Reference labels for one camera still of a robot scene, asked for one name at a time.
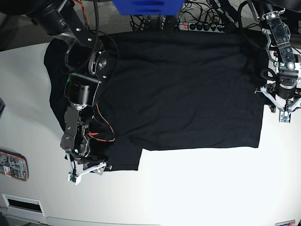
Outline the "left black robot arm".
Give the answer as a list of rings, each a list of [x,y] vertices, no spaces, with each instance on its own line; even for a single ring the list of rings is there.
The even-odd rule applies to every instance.
[[[260,46],[245,33],[242,25],[242,9],[248,6],[254,20],[265,35],[267,43]],[[266,81],[257,88],[268,100],[272,113],[279,110],[279,122],[290,123],[291,114],[301,107],[301,53],[291,44],[289,26],[283,22],[286,11],[299,13],[299,0],[245,0],[238,7],[238,27],[241,34],[253,46],[266,51],[273,68],[264,68],[260,76]]]

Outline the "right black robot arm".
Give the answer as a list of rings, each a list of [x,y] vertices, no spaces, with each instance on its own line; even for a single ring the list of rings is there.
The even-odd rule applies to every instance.
[[[79,184],[84,175],[102,174],[110,167],[105,159],[92,155],[90,146],[95,138],[90,124],[99,111],[99,96],[109,79],[110,55],[99,39],[99,31],[92,32],[81,22],[74,5],[72,0],[3,0],[0,11],[26,16],[68,45],[62,72],[69,76],[64,96],[70,105],[64,114],[61,148],[70,168],[68,180]]]

